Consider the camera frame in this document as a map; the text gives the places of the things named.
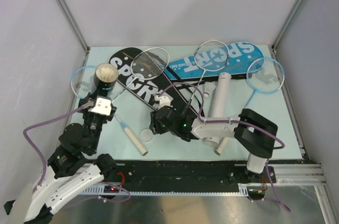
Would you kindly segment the black shuttlecock tube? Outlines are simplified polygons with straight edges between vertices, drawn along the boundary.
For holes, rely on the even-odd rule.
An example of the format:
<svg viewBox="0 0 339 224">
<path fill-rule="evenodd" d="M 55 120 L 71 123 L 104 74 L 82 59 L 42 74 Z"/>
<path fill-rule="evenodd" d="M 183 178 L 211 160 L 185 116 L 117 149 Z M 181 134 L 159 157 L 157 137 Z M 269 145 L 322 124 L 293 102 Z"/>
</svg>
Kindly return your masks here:
<svg viewBox="0 0 339 224">
<path fill-rule="evenodd" d="M 100 96 L 108 96 L 118 80 L 119 72 L 110 63 L 99 64 L 94 73 L 95 92 Z"/>
</svg>

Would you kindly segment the white shuttlecock tube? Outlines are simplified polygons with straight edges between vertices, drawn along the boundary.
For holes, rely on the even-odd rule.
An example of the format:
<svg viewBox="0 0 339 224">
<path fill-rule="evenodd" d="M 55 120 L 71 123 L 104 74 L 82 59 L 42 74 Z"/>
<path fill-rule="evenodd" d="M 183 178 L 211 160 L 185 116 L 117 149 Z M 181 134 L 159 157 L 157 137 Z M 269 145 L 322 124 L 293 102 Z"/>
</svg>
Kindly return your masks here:
<svg viewBox="0 0 339 224">
<path fill-rule="evenodd" d="M 220 73 L 218 77 L 217 87 L 213 99 L 213 105 L 211 110 L 212 118 L 221 118 L 224 116 L 227 97 L 229 91 L 229 84 L 231 75 L 229 73 Z"/>
</svg>

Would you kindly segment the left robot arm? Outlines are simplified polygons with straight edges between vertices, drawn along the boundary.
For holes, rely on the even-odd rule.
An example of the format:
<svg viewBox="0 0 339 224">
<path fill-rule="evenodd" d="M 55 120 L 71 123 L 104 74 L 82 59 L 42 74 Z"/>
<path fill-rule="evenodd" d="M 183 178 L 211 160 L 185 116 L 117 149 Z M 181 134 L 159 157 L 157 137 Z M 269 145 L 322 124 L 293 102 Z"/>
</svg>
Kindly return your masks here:
<svg viewBox="0 0 339 224">
<path fill-rule="evenodd" d="M 84 122 L 71 123 L 59 137 L 60 146 L 45 163 L 42 176 L 21 195 L 4 204 L 9 223 L 49 223 L 53 216 L 81 192 L 99 182 L 116 178 L 118 166 L 110 154 L 100 154 L 88 167 L 86 156 L 97 153 L 105 123 L 116 112 L 109 96 L 88 93 L 76 112 Z"/>
</svg>

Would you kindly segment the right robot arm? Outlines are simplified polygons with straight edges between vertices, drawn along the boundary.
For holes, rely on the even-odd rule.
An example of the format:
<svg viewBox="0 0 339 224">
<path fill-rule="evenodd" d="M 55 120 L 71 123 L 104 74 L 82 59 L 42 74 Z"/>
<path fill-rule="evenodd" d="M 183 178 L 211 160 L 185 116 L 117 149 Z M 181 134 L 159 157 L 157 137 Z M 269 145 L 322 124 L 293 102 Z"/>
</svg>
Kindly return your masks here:
<svg viewBox="0 0 339 224">
<path fill-rule="evenodd" d="M 248 152 L 245 177 L 257 182 L 263 177 L 266 162 L 272 157 L 278 126 L 251 109 L 228 118 L 183 115 L 170 106 L 150 113 L 153 134 L 171 133 L 183 141 L 203 138 L 234 138 Z"/>
</svg>

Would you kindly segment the white tube lid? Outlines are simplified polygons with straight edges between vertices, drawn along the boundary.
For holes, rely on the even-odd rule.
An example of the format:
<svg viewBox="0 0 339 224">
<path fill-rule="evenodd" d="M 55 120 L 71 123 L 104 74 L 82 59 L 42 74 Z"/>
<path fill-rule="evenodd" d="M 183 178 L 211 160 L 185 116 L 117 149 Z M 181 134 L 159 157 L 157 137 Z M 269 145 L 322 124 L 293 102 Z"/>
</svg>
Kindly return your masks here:
<svg viewBox="0 0 339 224">
<path fill-rule="evenodd" d="M 139 137 L 143 142 L 150 142 L 153 139 L 153 132 L 150 129 L 143 129 Z"/>
</svg>

